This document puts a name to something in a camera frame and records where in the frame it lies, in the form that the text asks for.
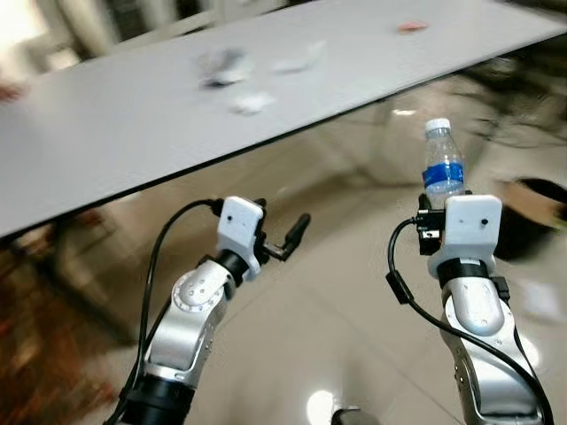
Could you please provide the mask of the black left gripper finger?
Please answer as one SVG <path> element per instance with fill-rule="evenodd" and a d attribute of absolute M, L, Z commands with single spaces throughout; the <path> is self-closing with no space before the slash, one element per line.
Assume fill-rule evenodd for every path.
<path fill-rule="evenodd" d="M 303 213 L 299 216 L 291 230 L 287 232 L 283 242 L 283 260 L 288 260 L 292 254 L 299 248 L 301 239 L 303 239 L 305 232 L 311 222 L 311 215 Z"/>

